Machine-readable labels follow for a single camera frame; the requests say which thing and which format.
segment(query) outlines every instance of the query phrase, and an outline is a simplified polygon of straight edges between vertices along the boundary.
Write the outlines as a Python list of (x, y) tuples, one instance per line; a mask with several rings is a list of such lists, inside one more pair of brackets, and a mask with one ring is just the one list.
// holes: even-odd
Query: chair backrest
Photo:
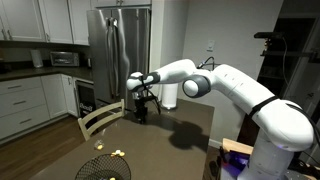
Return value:
[[(116, 109), (116, 108), (121, 108), (121, 111), (120, 112), (117, 112), (117, 113), (113, 113), (101, 120), (99, 120), (98, 122), (96, 122), (95, 124), (93, 124), (91, 127), (89, 127), (88, 129), (86, 128), (86, 124), (92, 120), (93, 118), (105, 113), (105, 112), (108, 112), (112, 109)], [(84, 118), (79, 118), (78, 119), (78, 123), (79, 123), (79, 126), (81, 128), (81, 131), (82, 131), (82, 134), (85, 138), (86, 141), (88, 141), (90, 139), (90, 135), (96, 130), (98, 129), (100, 126), (114, 120), (114, 119), (117, 119), (117, 118), (120, 118), (120, 117), (123, 117), (124, 116), (124, 100), (121, 99), (121, 102), (118, 102), (118, 103), (114, 103), (114, 104), (110, 104), (108, 106), (105, 106), (105, 107), (102, 107), (102, 108), (99, 108), (93, 112), (91, 112), (90, 114), (86, 115)]]

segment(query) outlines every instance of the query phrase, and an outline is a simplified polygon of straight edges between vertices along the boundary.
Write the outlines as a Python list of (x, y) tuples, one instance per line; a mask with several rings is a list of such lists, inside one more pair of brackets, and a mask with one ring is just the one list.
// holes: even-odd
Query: wire basket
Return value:
[(86, 162), (76, 175), (76, 180), (130, 180), (127, 162), (119, 156), (100, 155)]

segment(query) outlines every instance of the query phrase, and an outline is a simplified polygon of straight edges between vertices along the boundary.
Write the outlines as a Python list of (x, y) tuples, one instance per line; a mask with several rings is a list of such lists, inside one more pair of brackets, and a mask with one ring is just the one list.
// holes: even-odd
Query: drawer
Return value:
[(40, 77), (0, 82), (0, 94), (41, 87)]
[(46, 105), (31, 108), (0, 118), (0, 139), (49, 120)]
[(42, 88), (0, 95), (0, 117), (46, 104)]

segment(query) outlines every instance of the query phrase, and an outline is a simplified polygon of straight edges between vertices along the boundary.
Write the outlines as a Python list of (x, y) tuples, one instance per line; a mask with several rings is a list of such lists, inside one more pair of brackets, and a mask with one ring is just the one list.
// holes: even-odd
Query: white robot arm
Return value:
[(208, 71), (197, 69), (191, 60), (180, 60), (143, 76), (132, 74), (127, 87), (135, 94), (151, 84), (178, 82), (183, 82), (183, 91), (190, 98), (201, 97), (211, 89), (221, 92), (261, 128), (250, 158), (250, 169), (247, 166), (238, 179), (282, 179), (293, 152), (303, 151), (313, 142), (313, 128), (303, 114), (228, 65)]

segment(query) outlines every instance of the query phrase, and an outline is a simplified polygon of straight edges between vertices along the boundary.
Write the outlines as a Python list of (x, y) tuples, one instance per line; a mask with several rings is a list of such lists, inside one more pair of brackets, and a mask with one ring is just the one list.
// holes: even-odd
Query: stainless steel refrigerator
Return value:
[(99, 9), (87, 11), (87, 19), (96, 107), (124, 99), (133, 110), (126, 81), (148, 72), (150, 10)]

